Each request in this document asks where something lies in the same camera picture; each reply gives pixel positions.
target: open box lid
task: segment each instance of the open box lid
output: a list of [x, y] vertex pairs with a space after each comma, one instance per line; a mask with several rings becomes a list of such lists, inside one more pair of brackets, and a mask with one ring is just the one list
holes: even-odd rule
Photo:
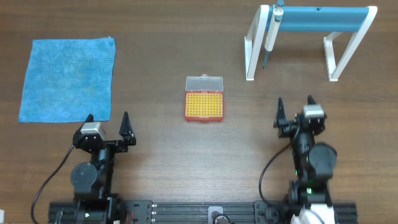
[[187, 77], [185, 91], [224, 91], [223, 77]]

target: yellow grid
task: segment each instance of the yellow grid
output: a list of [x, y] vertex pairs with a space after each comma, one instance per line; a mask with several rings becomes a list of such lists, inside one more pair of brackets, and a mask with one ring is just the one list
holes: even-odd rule
[[185, 115], [197, 117], [223, 117], [222, 93], [187, 93]]

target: wooden tabletop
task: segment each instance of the wooden tabletop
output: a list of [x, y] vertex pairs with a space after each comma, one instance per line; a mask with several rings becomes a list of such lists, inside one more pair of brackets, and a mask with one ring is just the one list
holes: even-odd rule
[[[113, 192], [157, 202], [252, 202], [266, 162], [287, 143], [272, 128], [277, 99], [288, 118], [311, 94], [328, 114], [316, 141], [338, 152], [332, 199], [353, 200], [360, 223], [396, 223], [398, 211], [398, 1], [287, 1], [290, 6], [369, 6], [378, 14], [336, 83], [323, 33], [280, 33], [265, 70], [245, 80], [244, 45], [260, 4], [275, 1], [0, 1], [0, 209], [6, 222], [31, 222], [30, 206], [59, 165], [80, 123], [18, 123], [34, 39], [114, 37], [116, 59], [107, 139], [124, 111], [137, 146], [116, 155]], [[349, 35], [335, 40], [338, 58]], [[184, 120], [186, 76], [224, 78], [222, 123]], [[44, 188], [41, 223], [52, 201], [71, 201], [70, 172], [90, 156], [74, 150]], [[295, 178], [292, 156], [266, 173], [264, 194], [281, 199]]]

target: blue towel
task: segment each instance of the blue towel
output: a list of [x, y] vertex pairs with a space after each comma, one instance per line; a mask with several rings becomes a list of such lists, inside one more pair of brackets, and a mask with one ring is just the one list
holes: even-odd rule
[[115, 53], [110, 37], [34, 40], [19, 121], [109, 121]]

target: white stand leg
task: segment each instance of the white stand leg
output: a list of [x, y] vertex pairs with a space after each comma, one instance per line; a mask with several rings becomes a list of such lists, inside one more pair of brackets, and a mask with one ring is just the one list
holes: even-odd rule
[[259, 59], [262, 38], [266, 31], [268, 12], [268, 5], [261, 5], [259, 7], [250, 25], [249, 32], [244, 37], [244, 59], [247, 81], [254, 80], [254, 72], [256, 71], [257, 61]]
[[349, 40], [348, 46], [340, 59], [339, 63], [336, 65], [335, 53], [333, 52], [332, 41], [334, 38], [338, 37], [341, 32], [332, 32], [329, 36], [323, 38], [323, 44], [325, 46], [326, 64], [328, 68], [329, 81], [336, 82], [338, 77], [341, 75], [351, 56], [353, 56], [359, 43], [361, 43], [362, 38], [365, 36], [369, 27], [371, 26], [374, 17], [377, 13], [376, 6], [368, 6], [369, 13], [363, 21], [359, 31], [355, 32]]

